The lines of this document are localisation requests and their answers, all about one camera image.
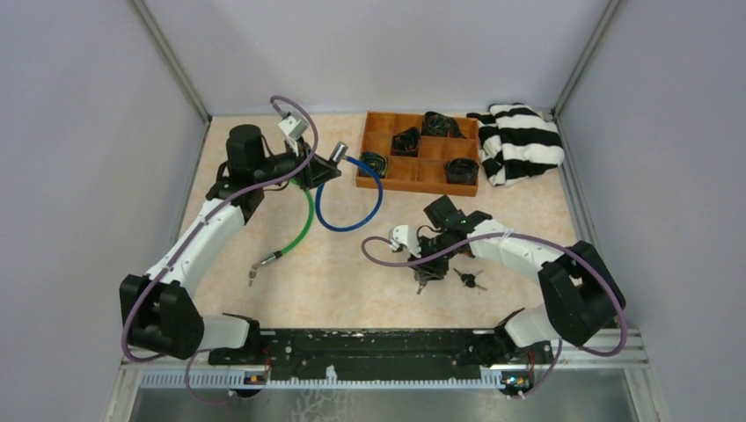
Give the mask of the green cable lock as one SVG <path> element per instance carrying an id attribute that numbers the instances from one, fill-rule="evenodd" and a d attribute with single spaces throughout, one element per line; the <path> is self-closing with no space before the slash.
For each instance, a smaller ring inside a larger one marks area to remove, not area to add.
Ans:
<path id="1" fill-rule="evenodd" d="M 266 265 L 268 265 L 268 264 L 270 264 L 270 263 L 272 263 L 272 262 L 280 259 L 283 255 L 287 254 L 288 252 L 292 251 L 295 247 L 297 247 L 304 240 L 305 236 L 308 234 L 308 232 L 309 232 L 309 230 L 311 228 L 311 225 L 312 225 L 312 223 L 314 221 L 314 215 L 315 215 L 315 211 L 314 211 L 314 200 L 311 197 L 311 194 L 309 193 L 309 191 L 307 189 L 302 188 L 300 186 L 300 184 L 294 178 L 290 179 L 284 185 L 281 185 L 279 188 L 277 188 L 277 191 L 280 191 L 280 190 L 288 187 L 290 184 L 293 184 L 293 185 L 297 186 L 304 193 L 305 198 L 307 200 L 308 214 L 307 214 L 307 217 L 305 219 L 304 226 L 303 226 L 302 230 L 300 231 L 300 233 L 289 244 L 285 245 L 284 247 L 282 247 L 278 251 L 273 251 L 273 252 L 269 253 L 267 256 L 265 256 L 264 258 L 259 259 L 257 262 L 255 262 L 252 265 L 252 267 L 250 269 L 250 272 L 249 272 L 249 286 L 250 287 L 252 286 L 254 280 L 257 277 L 258 270 L 262 266 L 266 266 Z"/>

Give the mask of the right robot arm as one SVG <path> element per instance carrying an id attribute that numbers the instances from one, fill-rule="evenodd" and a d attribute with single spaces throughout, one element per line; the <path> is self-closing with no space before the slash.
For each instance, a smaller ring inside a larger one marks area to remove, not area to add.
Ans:
<path id="1" fill-rule="evenodd" d="M 594 245 L 572 246 L 515 232 L 483 211 L 465 214 L 443 195 L 424 209 L 432 237 L 406 225 L 390 232 L 394 247 L 409 251 L 415 278 L 441 280 L 457 254 L 497 262 L 536 282 L 542 302 L 519 309 L 494 329 L 495 350 L 518 362 L 539 342 L 564 340 L 584 346 L 624 311 L 626 300 Z"/>

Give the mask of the blue lock key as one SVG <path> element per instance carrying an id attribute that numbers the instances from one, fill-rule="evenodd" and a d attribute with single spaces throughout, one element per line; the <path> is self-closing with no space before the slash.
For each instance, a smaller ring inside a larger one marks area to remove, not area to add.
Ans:
<path id="1" fill-rule="evenodd" d="M 423 292 L 423 290 L 428 286 L 429 282 L 430 282 L 430 280 L 420 280 L 418 282 L 418 287 L 417 287 L 417 290 L 416 290 L 416 294 L 420 295 Z"/>

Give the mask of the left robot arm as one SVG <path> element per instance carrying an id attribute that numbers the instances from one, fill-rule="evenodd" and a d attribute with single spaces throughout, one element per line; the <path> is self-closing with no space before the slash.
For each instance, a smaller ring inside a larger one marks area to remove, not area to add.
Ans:
<path id="1" fill-rule="evenodd" d="M 226 141 L 227 160 L 199 214 L 177 243 L 143 275 L 120 284 L 121 347 L 150 351 L 153 360 L 187 360 L 199 351 L 228 349 L 244 364 L 257 361 L 264 341 L 256 321 L 245 316 L 202 316 L 193 297 L 225 245 L 249 222 L 266 188 L 295 179 L 309 190 L 340 176 L 348 147 L 338 142 L 328 158 L 318 156 L 298 130 L 286 133 L 286 149 L 270 155 L 261 129 L 238 125 Z"/>

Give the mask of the blue cable lock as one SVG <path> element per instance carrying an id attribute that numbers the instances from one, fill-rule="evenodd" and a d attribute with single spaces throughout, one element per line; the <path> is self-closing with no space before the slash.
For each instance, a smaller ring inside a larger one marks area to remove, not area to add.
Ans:
<path id="1" fill-rule="evenodd" d="M 384 187 L 383 187 L 382 180 L 372 168 L 370 168 L 366 163 L 362 162 L 361 160 L 348 156 L 347 153 L 342 154 L 342 159 L 344 161 L 347 161 L 353 164 L 354 166 L 357 167 L 358 170 L 362 171 L 363 173 L 366 173 L 368 176 L 370 176 L 373 179 L 377 187 L 377 202 L 375 206 L 372 208 L 372 210 L 365 217 L 363 217 L 359 222 L 354 223 L 352 225 L 344 226 L 344 227 L 334 226 L 330 222 L 328 222 L 323 216 L 321 200 L 322 200 L 322 195 L 323 195 L 325 185 L 322 184 L 321 186 L 319 186 L 315 194 L 315 200 L 314 200 L 315 216 L 317 220 L 319 221 L 319 223 L 325 229 L 330 230 L 332 232 L 337 232 L 337 233 L 351 232 L 351 231 L 360 229 L 361 227 L 365 226 L 376 216 L 379 209 L 383 205 L 383 200 L 384 200 Z"/>

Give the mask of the black padlock keys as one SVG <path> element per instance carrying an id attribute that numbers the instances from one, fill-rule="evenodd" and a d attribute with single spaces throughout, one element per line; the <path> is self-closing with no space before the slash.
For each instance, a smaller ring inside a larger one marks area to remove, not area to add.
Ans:
<path id="1" fill-rule="evenodd" d="M 477 270 L 474 273 L 466 273 L 466 272 L 462 272 L 462 271 L 459 271 L 457 269 L 454 269 L 454 272 L 458 275 L 459 279 L 461 280 L 462 284 L 465 287 L 468 287 L 468 288 L 477 288 L 477 289 L 480 289 L 482 291 L 487 291 L 486 287 L 481 286 L 476 281 L 477 277 L 483 273 L 482 270 Z"/>

